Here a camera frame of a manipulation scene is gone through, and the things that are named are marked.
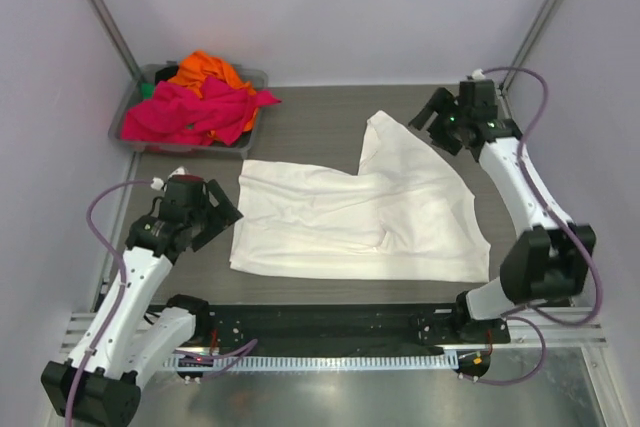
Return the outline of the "white t shirt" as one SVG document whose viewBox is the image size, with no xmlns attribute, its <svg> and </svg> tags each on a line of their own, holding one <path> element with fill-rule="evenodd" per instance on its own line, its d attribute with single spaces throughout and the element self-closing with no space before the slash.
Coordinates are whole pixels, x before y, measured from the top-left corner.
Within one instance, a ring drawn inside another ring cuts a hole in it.
<svg viewBox="0 0 640 427">
<path fill-rule="evenodd" d="M 329 280 L 485 283 L 490 244 L 471 190 L 391 116 L 371 116 L 358 172 L 248 160 L 235 271 Z"/>
</svg>

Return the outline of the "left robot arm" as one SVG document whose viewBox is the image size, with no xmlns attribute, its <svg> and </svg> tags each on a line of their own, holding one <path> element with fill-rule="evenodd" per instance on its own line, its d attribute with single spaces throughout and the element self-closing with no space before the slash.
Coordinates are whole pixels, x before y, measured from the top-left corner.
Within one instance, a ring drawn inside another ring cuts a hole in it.
<svg viewBox="0 0 640 427">
<path fill-rule="evenodd" d="M 205 344 L 213 332 L 209 304 L 180 295 L 149 329 L 138 326 L 158 287 L 187 250 L 196 252 L 242 217 L 219 183 L 178 170 L 155 178 L 150 211 L 129 228 L 118 273 L 90 326 L 62 362 L 49 362 L 41 383 L 65 425 L 127 426 L 142 392 L 180 346 Z"/>
</svg>

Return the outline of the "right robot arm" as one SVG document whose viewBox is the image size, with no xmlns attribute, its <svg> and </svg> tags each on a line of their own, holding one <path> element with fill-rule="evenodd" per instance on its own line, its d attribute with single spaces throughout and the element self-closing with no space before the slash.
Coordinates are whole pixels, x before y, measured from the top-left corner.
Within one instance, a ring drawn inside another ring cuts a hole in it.
<svg viewBox="0 0 640 427">
<path fill-rule="evenodd" d="M 596 234 L 558 208 L 528 157 L 520 128 L 499 118 L 492 81 L 463 81 L 457 94 L 438 88 L 409 125 L 449 154 L 471 153 L 498 189 L 517 236 L 498 277 L 457 296 L 448 318 L 454 337 L 482 342 L 501 329 L 504 313 L 582 293 Z"/>
</svg>

